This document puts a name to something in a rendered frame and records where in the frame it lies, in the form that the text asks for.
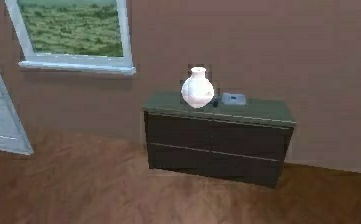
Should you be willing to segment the white and grey vase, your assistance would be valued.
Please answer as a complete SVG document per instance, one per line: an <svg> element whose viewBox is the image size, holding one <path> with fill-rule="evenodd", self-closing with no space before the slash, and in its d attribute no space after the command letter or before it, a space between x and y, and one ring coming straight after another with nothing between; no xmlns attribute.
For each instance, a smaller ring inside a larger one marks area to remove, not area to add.
<svg viewBox="0 0 361 224"><path fill-rule="evenodd" d="M202 108L213 99L214 94L214 87L206 78L206 68L193 67L191 76L185 80L181 88L185 102L192 108Z"/></svg>

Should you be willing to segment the grey flat box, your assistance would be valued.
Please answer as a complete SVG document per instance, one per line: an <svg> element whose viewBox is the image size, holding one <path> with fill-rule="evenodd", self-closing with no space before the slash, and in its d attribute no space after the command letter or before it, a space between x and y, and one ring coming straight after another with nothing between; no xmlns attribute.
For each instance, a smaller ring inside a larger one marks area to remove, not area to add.
<svg viewBox="0 0 361 224"><path fill-rule="evenodd" d="M221 96L221 101L225 105L243 106L246 104L246 96L244 94L234 94L234 93L225 92Z"/></svg>

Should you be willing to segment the dark brown chest of drawers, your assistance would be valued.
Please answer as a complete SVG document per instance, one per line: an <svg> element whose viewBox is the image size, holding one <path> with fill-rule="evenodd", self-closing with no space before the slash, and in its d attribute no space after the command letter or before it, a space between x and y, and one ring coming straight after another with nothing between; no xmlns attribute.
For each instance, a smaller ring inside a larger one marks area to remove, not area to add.
<svg viewBox="0 0 361 224"><path fill-rule="evenodd" d="M287 105L212 102L195 109L176 92L151 95L143 106L149 167L274 188L296 126Z"/></svg>

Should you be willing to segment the white room door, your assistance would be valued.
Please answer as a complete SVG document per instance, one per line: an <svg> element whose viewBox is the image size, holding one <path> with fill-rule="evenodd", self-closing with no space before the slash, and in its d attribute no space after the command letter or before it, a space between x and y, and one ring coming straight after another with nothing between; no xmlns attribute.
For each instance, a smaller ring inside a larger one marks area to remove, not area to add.
<svg viewBox="0 0 361 224"><path fill-rule="evenodd" d="M0 151L34 153L10 94L0 73Z"/></svg>

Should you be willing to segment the white framed window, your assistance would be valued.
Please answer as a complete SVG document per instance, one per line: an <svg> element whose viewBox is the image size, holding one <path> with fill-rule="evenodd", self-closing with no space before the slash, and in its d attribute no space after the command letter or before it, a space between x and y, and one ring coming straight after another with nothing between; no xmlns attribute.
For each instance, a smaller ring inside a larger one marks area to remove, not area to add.
<svg viewBox="0 0 361 224"><path fill-rule="evenodd" d="M127 0L4 0L23 68L132 75Z"/></svg>

